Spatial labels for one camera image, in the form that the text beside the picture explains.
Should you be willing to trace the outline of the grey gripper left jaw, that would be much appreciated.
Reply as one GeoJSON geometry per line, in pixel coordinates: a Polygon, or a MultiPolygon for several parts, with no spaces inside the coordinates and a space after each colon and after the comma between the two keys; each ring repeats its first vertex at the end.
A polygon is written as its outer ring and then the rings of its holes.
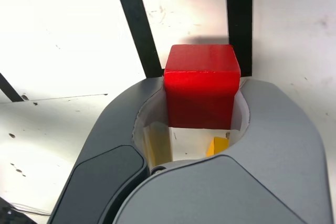
{"type": "Polygon", "coordinates": [[[50,223],[112,223],[151,169],[172,160],[163,78],[148,78],[102,111],[74,164],[50,223]]]}

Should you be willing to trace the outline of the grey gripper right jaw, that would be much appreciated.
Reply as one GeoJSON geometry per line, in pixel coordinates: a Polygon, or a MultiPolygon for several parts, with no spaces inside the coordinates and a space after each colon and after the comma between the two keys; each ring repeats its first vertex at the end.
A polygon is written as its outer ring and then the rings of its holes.
{"type": "Polygon", "coordinates": [[[115,223],[333,223],[326,153],[303,110],[249,80],[243,137],[210,158],[177,161],[142,182],[115,223]]]}

